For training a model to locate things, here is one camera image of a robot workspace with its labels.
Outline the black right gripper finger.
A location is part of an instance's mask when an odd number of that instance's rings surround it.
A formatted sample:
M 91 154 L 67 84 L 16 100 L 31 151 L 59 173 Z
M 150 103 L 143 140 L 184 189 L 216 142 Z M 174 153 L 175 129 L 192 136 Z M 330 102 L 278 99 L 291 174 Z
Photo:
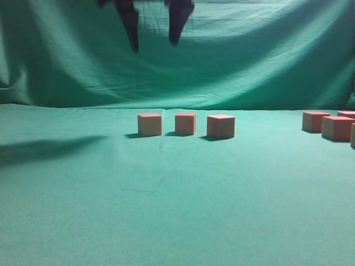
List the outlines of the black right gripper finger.
M 164 1 L 169 9 L 169 41 L 172 45 L 178 45 L 184 26 L 194 11 L 194 2 Z

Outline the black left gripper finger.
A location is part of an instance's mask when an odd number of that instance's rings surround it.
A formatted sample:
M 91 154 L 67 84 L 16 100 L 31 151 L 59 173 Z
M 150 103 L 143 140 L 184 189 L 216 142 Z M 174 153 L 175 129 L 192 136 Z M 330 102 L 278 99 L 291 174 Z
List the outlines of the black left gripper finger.
M 133 52 L 138 52 L 138 21 L 139 13 L 134 8 L 134 1 L 122 1 L 122 0 L 98 0 L 99 7 L 103 7 L 108 3 L 113 3 L 116 7 L 117 13 L 124 25 L 130 46 Z

